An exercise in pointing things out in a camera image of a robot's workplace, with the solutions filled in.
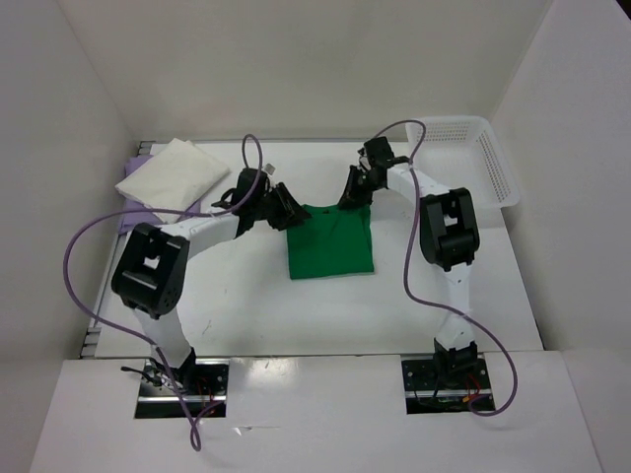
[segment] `white floor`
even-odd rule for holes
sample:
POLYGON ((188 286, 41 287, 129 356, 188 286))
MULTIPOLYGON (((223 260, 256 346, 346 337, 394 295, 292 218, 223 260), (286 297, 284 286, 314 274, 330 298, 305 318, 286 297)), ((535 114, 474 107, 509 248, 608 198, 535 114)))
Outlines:
MULTIPOLYGON (((243 167, 240 143, 200 145, 233 172, 205 203, 234 186, 243 167)), ((336 203, 348 166, 357 163, 361 143, 264 143, 265 161, 276 166, 300 203, 336 203)), ((408 154, 407 144, 394 147, 408 154)), ((154 145, 157 152, 160 145, 154 145)), ((250 165, 256 153, 251 147, 250 165)), ((433 352, 442 313, 411 302, 402 288, 403 256, 413 207, 400 196, 376 193, 371 230, 376 274, 291 281, 283 233, 263 222, 244 236, 191 260, 179 302, 182 327, 200 356, 303 356, 405 354, 433 352)), ((472 315, 490 328, 509 350, 541 350, 526 291, 499 210, 478 212, 480 249, 471 280, 472 315)), ((411 285, 432 301, 443 301, 435 269, 413 255, 411 285)), ((119 297, 105 289, 100 315, 139 328, 119 297)), ((481 351, 497 347, 480 335, 481 351)), ((96 356, 149 355, 148 346, 104 328, 96 356)))
MULTIPOLYGON (((520 390, 495 419, 406 415, 397 356, 235 359, 199 453, 184 419, 133 419, 138 379, 119 367, 142 362, 66 362, 32 472, 599 472, 561 355, 513 355, 520 390)), ((510 371, 487 364, 502 403, 510 371)))
POLYGON ((627 473, 631 465, 631 350, 582 348, 564 352, 563 359, 602 469, 627 473))

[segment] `folded white cloth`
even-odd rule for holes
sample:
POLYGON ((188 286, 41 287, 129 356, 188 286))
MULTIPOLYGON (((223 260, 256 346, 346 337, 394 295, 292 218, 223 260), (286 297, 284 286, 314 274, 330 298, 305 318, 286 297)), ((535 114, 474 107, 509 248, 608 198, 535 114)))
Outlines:
MULTIPOLYGON (((173 139, 143 167, 116 185, 128 199, 150 209, 186 210, 230 169, 192 143, 173 139)), ((166 224, 178 215, 155 213, 166 224)))

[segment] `green cloth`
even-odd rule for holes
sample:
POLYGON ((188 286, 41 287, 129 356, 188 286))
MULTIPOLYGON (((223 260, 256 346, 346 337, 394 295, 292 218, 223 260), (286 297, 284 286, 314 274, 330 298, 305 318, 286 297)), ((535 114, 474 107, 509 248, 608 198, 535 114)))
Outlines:
POLYGON ((373 273, 371 209, 339 210, 305 205, 310 219, 287 230, 289 277, 322 278, 373 273))

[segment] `white plastic basket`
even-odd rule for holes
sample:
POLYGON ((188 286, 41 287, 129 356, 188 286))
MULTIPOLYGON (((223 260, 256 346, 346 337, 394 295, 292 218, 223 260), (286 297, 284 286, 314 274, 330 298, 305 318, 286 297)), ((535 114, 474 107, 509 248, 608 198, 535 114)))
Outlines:
MULTIPOLYGON (((491 124, 480 116, 427 116, 425 142, 414 160, 421 169, 449 187, 466 187, 480 208, 510 207, 520 201, 509 164, 491 124)), ((410 147, 421 126, 406 126, 410 147)))

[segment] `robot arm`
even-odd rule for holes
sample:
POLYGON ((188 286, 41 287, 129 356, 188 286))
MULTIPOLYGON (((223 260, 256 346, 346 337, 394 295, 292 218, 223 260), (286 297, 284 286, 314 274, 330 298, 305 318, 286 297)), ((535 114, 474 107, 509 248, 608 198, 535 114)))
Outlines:
MULTIPOLYGON (((338 206, 352 209, 372 203, 373 192, 388 188, 416 205, 408 159, 397 158, 387 138, 374 138, 360 150, 357 167, 351 167, 338 206)), ((415 170, 421 190, 420 245, 425 259, 436 266, 448 288, 447 305, 469 313, 469 276, 480 239, 468 190, 450 189, 415 170)), ((434 339, 435 362, 444 378, 465 372, 477 363, 477 345, 470 324, 446 311, 434 339)))
POLYGON ((133 311, 145 335, 156 343, 152 346, 156 371, 165 372, 157 361, 156 347, 160 347, 175 380, 185 389, 195 382, 195 352, 182 332, 176 307, 188 260, 216 244, 240 237, 256 221, 266 220, 273 229, 282 231, 311 217, 282 182, 271 185, 266 171, 261 172, 258 185, 244 205, 232 213, 222 212, 241 202, 255 176, 256 169, 244 169, 237 187, 226 192, 209 211, 223 215, 160 228, 136 226, 111 279, 112 290, 133 311))

